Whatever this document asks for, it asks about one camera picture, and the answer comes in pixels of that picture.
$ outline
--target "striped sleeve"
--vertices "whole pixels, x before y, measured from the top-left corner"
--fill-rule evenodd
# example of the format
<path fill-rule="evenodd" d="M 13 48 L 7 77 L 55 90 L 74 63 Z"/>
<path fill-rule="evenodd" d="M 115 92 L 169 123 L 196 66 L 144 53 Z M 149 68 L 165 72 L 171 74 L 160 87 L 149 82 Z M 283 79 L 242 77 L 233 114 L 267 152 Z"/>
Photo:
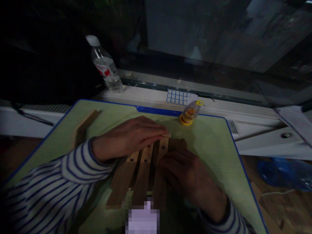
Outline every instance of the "striped sleeve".
<path fill-rule="evenodd" d="M 233 205 L 229 198 L 227 198 L 227 210 L 225 217 L 219 223 L 214 223 L 208 215 L 203 211 L 200 211 L 200 216 L 204 228 L 208 233 L 212 234 L 225 234 L 225 233 L 236 233 L 236 234 L 256 234 L 253 227 L 247 220 L 239 213 L 237 208 Z"/>
<path fill-rule="evenodd" d="M 115 163 L 97 161 L 91 141 L 31 170 L 7 190 L 5 209 L 17 233 L 66 233 L 77 211 Z"/>

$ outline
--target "bottle label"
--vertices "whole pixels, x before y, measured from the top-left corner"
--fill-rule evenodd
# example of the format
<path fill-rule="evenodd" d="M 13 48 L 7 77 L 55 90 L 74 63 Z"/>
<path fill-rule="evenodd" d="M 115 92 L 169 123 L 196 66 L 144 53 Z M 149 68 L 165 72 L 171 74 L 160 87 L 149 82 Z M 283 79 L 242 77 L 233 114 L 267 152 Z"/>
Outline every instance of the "bottle label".
<path fill-rule="evenodd" d="M 111 63 L 110 65 L 101 65 L 94 63 L 94 65 L 98 69 L 99 73 L 103 76 L 112 76 L 117 73 L 117 69 L 114 63 Z"/>

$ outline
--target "green table mat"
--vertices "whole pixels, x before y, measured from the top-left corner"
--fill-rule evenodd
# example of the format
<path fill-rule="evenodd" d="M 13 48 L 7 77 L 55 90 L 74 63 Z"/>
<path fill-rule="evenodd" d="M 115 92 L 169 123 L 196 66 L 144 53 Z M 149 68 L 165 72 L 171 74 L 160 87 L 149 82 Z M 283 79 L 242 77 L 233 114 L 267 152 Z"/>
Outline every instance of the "green table mat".
<path fill-rule="evenodd" d="M 188 149 L 205 162 L 212 179 L 227 193 L 256 232 L 266 233 L 228 124 L 224 118 L 216 116 L 199 115 L 192 125 L 185 126 L 180 123 L 178 117 L 140 113 L 135 106 L 80 100 L 8 181 L 6 187 L 17 183 L 31 169 L 68 153 L 73 143 L 75 126 L 94 109 L 101 113 L 88 128 L 88 139 L 140 115 L 166 126 L 173 138 L 184 138 Z M 127 205 L 119 210 L 105 209 L 106 200 L 111 192 L 110 180 L 109 178 L 97 184 L 91 199 L 80 210 L 71 233 L 122 231 Z M 166 210 L 160 213 L 160 218 L 160 233 L 187 233 L 188 229 L 197 233 L 202 232 L 196 209 L 174 193 L 167 195 Z"/>

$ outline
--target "blue grid card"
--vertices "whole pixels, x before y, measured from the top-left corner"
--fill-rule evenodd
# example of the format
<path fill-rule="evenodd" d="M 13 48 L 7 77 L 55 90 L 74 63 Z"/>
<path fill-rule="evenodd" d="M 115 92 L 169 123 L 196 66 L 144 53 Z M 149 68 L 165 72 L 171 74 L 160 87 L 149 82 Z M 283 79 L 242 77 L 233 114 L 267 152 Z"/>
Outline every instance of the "blue grid card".
<path fill-rule="evenodd" d="M 167 102 L 182 106 L 187 106 L 189 102 L 197 100 L 197 98 L 198 96 L 196 94 L 187 92 L 180 92 L 172 89 L 168 89 L 167 92 Z"/>

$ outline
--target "person's right hand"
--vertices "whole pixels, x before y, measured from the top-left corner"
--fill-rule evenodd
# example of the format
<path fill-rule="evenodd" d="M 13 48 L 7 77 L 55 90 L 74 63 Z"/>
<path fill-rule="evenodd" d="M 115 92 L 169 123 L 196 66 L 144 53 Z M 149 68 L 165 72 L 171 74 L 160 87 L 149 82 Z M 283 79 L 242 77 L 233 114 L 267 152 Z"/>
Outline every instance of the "person's right hand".
<path fill-rule="evenodd" d="M 214 222 L 226 213 L 227 196 L 210 178 L 201 160 L 191 151 L 176 151 L 159 161 L 176 191 L 203 210 Z"/>
<path fill-rule="evenodd" d="M 139 151 L 168 133 L 165 126 L 140 116 L 129 119 L 92 141 L 95 157 L 104 162 Z"/>

